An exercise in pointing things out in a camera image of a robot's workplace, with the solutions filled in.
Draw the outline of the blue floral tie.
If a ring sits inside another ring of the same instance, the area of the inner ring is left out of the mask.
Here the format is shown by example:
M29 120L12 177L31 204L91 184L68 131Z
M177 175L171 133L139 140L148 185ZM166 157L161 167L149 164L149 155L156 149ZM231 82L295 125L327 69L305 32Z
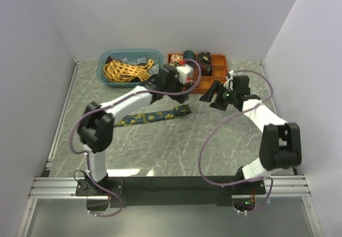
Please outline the blue floral tie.
M127 115L114 125L117 127L128 127L132 125L148 124L164 120L172 120L191 114L189 105L176 106L170 110Z

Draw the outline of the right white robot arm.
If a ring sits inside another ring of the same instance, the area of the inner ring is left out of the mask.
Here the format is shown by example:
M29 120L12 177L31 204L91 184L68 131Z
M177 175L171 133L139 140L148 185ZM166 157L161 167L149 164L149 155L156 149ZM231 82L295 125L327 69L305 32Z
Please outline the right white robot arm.
M259 157L236 173L235 188L242 194L253 189L253 179L278 169L296 167L302 162L299 125L273 113L258 95L251 94L249 82L246 75L232 76L224 84L214 81L200 98L202 102L210 102L210 107L222 111L233 105L262 133Z

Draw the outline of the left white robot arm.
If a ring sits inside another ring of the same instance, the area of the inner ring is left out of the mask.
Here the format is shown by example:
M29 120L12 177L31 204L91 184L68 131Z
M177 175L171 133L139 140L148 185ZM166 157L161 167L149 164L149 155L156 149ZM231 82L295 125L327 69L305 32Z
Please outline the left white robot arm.
M102 104L91 102L86 107L73 132L83 144L82 153L87 156L85 171L88 188L95 195L108 191L105 151L113 139L114 126L128 114L148 106L164 96L179 104L184 103L192 88L186 88L188 78L195 68L187 63L174 67L163 65L158 74L135 86L128 93Z

